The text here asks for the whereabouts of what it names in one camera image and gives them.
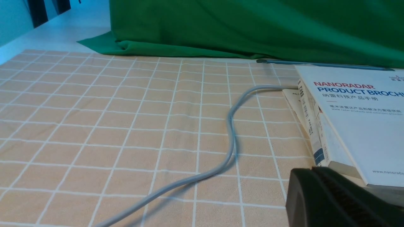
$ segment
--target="white wall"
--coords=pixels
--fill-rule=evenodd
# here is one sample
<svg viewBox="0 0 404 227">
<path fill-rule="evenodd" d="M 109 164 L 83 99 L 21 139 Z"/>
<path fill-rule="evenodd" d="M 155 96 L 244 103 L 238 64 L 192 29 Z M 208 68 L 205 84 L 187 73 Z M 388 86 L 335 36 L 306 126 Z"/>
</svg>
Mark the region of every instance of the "white wall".
<svg viewBox="0 0 404 227">
<path fill-rule="evenodd" d="M 33 28 L 24 0 L 0 0 L 0 46 Z"/>
</svg>

